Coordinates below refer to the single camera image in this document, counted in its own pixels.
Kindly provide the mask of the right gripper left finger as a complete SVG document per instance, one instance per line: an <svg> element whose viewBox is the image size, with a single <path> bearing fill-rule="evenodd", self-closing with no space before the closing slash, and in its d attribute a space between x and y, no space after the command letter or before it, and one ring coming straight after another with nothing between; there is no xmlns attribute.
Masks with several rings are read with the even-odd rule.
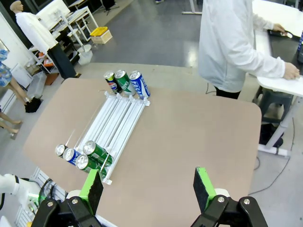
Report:
<svg viewBox="0 0 303 227"><path fill-rule="evenodd" d="M96 218L103 192L100 172L90 170L78 196L64 201L45 199L32 222L33 227L101 227Z"/></svg>

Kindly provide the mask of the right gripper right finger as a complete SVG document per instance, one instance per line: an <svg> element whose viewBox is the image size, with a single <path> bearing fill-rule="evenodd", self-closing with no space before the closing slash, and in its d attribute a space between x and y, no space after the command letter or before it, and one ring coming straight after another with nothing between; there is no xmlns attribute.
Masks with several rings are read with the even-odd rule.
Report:
<svg viewBox="0 0 303 227"><path fill-rule="evenodd" d="M203 167L196 167L193 188L201 214L193 227L266 227L267 222L255 198L233 200L227 190L213 187Z"/></svg>

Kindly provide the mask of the person's right hand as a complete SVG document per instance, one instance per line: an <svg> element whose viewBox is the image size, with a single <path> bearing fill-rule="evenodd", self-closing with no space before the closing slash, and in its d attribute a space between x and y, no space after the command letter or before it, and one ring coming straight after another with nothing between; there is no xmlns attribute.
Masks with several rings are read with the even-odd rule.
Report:
<svg viewBox="0 0 303 227"><path fill-rule="evenodd" d="M300 71L292 63L285 62L283 78L287 80L298 79L300 78Z"/></svg>

